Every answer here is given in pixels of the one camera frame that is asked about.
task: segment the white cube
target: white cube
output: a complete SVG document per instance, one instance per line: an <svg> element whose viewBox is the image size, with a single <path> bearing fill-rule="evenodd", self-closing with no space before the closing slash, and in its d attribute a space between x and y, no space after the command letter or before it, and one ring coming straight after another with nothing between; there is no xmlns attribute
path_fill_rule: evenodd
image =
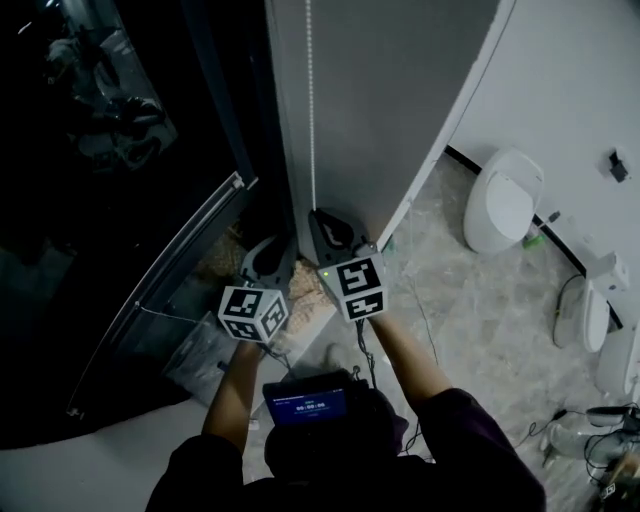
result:
<svg viewBox="0 0 640 512"><path fill-rule="evenodd" d="M380 253L322 268L318 275L347 321L381 313L388 307L384 261Z"/></svg>
<svg viewBox="0 0 640 512"><path fill-rule="evenodd" d="M267 343L289 316L280 290L227 286L218 318L234 339Z"/></svg>

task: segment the gray floor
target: gray floor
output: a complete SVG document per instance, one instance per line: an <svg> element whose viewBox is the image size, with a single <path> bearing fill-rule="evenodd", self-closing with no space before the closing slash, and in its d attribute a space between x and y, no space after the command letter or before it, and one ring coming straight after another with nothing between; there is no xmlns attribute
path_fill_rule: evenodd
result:
<svg viewBox="0 0 640 512"><path fill-rule="evenodd" d="M493 257L471 252L462 237L462 218L474 175L443 156L416 198L412 211L394 233L385 252L390 273L391 311L432 351L426 323L412 291L415 288L429 319L440 366L456 387L471 392L518 443L529 424L544 425L562 407L583 411L604 404L593 385L597 356L578 344L557 349L551 341L556 298L576 269L551 243L523 250L520 245ZM376 357L378 387L398 414L415 425L391 366L369 326L369 350ZM298 364L319 365L327 347L337 344L343 365L358 364L368 373L356 345L355 329L334 316ZM250 433L245 453L245 482L269 476L264 439L272 422L266 408L256 416L260 428ZM567 425L584 419L569 415ZM561 459L543 470L539 437L518 449L544 483L549 510L582 510L595 491L584 461ZM412 453L428 455L420 438ZM473 461L481 468L483 461Z"/></svg>

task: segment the person's right arm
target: person's right arm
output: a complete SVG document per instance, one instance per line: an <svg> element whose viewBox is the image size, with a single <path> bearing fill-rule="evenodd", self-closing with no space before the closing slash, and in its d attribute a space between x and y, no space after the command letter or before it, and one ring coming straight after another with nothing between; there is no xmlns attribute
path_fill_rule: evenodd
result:
<svg viewBox="0 0 640 512"><path fill-rule="evenodd" d="M545 510L544 488L494 419L469 393L453 388L427 351L389 314L370 317L370 322L420 420L438 473L453 489L449 508L486 504L493 510ZM464 492L456 492L458 486Z"/></svg>

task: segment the black baseboard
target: black baseboard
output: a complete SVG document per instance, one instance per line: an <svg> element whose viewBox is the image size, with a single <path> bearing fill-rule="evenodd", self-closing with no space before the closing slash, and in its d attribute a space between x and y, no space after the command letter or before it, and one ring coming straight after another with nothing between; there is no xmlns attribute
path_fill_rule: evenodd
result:
<svg viewBox="0 0 640 512"><path fill-rule="evenodd" d="M445 148L444 152L445 152L445 154L449 155L451 158L453 158L457 162L459 162L462 165L464 165L472 173L474 173L476 175L480 174L480 171L482 170L482 167L480 167L477 163L475 163L470 158L467 158L466 156L464 156L462 153L460 153L460 151L458 151L456 149L453 149L451 146L447 146ZM543 221L542 221L542 219L540 217L538 217L537 215L533 216L533 223L536 226L540 226L540 224L542 224L542 222ZM585 268L585 266L580 262L580 260L578 258L576 258L575 254L573 254L573 252L566 246L566 244L562 240L560 240L558 238L558 236L551 229L549 229L547 226L543 226L543 227L540 228L540 231L542 231L544 236L547 237L550 242L553 242L555 244L555 246L558 249L560 249L560 251L562 251L562 253L567 257L567 259L571 262L571 264L574 267L576 267L576 270L580 274L582 274L583 276L586 275L587 269ZM611 319L616 324L618 329L622 329L622 322L620 321L620 317L613 310L613 307L611 307Z"/></svg>

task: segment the forearm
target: forearm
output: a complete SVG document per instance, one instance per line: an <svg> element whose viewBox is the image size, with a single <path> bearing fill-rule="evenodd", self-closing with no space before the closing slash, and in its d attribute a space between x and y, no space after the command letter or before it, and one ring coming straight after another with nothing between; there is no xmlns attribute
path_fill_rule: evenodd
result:
<svg viewBox="0 0 640 512"><path fill-rule="evenodd" d="M203 434L227 439L240 453L247 442L260 354L257 344L239 343L202 427Z"/></svg>
<svg viewBox="0 0 640 512"><path fill-rule="evenodd" d="M369 320L412 408L452 387L424 347L404 326L387 313Z"/></svg>

